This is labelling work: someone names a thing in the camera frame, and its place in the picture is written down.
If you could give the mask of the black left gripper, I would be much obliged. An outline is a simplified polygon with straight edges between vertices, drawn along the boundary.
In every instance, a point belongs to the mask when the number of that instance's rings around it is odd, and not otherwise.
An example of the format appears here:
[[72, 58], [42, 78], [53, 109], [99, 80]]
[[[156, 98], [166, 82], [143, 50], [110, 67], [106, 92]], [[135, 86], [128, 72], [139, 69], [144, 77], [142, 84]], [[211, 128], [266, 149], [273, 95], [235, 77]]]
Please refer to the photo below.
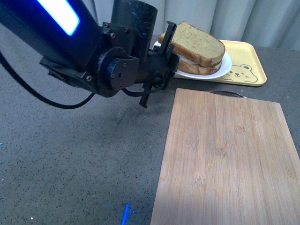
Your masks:
[[178, 69], [179, 56], [170, 46], [177, 24], [167, 21], [168, 27], [161, 47], [148, 51], [146, 62], [140, 64], [136, 83], [142, 84], [144, 91], [139, 104], [147, 108], [147, 101], [151, 93], [165, 90], [169, 81]]

